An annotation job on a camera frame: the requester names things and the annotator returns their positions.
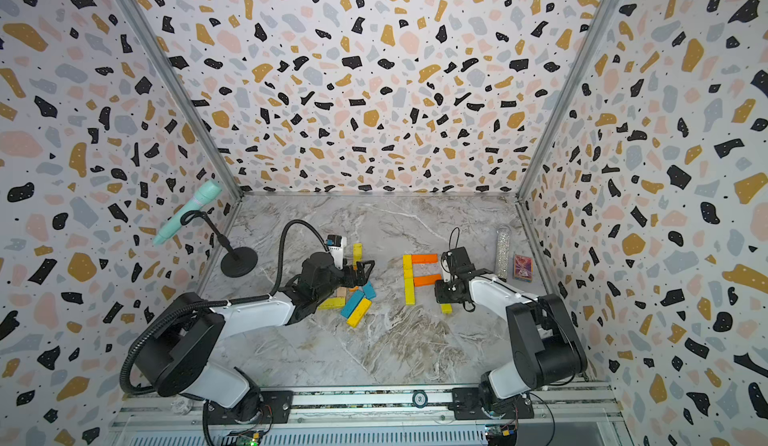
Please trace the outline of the orange block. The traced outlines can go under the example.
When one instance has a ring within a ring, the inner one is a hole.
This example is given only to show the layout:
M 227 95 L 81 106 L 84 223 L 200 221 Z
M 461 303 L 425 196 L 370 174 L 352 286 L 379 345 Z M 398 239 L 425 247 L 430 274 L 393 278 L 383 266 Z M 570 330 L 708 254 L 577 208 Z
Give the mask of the orange block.
M 435 264 L 439 262 L 437 254 L 414 254 L 411 255 L 413 264 Z

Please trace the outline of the yellow block top vertical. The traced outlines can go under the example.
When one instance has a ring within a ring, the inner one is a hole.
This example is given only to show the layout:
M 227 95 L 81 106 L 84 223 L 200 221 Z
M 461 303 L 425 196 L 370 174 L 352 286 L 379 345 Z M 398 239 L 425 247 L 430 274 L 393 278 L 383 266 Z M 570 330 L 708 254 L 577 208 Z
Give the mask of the yellow block top vertical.
M 363 257 L 363 245 L 356 243 L 353 246 L 353 261 L 354 263 L 361 262 Z

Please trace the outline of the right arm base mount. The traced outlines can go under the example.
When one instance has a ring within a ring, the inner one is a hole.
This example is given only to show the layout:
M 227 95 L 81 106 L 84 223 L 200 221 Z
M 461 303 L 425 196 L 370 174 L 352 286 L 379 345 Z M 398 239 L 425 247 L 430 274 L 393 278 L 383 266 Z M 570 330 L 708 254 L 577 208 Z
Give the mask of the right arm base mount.
M 479 386 L 453 388 L 448 409 L 457 420 L 510 422 L 534 417 L 532 404 L 522 395 L 499 399 L 489 389 Z

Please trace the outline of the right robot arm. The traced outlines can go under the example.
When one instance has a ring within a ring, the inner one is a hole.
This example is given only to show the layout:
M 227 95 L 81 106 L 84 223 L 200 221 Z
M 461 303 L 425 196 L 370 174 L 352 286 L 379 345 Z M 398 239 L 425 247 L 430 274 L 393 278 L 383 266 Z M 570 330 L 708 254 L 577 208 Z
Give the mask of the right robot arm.
M 441 304 L 467 312 L 481 306 L 507 322 L 512 359 L 481 376 L 480 407 L 504 415 L 514 399 L 545 386 L 564 385 L 585 372 L 587 358 L 562 298 L 531 295 L 471 262 L 463 247 L 441 255 L 442 278 L 435 282 Z

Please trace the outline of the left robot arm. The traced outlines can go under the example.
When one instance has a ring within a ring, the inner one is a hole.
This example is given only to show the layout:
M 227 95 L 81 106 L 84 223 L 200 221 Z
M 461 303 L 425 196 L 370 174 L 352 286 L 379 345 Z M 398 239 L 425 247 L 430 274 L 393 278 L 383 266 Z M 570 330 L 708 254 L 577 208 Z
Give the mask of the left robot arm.
M 374 267 L 373 260 L 365 260 L 338 268 L 329 253 L 316 252 L 272 295 L 213 301 L 184 293 L 130 346 L 120 387 L 134 396 L 181 395 L 226 409 L 255 409 L 259 387 L 239 369 L 211 359 L 217 343 L 251 330 L 296 324 L 338 288 L 366 285 Z

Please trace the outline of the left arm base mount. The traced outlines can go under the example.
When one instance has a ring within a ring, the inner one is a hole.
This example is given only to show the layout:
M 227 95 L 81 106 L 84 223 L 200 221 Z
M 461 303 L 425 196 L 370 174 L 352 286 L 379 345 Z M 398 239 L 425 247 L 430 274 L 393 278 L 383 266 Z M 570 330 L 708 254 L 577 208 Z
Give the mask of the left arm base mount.
M 292 408 L 291 390 L 249 392 L 232 408 L 211 402 L 205 413 L 210 425 L 276 425 L 286 424 Z

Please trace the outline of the orange block diagonal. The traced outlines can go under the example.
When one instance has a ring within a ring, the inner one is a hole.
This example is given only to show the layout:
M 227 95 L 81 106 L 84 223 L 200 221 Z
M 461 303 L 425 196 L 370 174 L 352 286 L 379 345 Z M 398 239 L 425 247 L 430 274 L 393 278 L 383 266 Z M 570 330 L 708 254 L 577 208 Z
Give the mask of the orange block diagonal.
M 433 286 L 437 281 L 441 280 L 440 274 L 418 276 L 413 279 L 415 287 Z

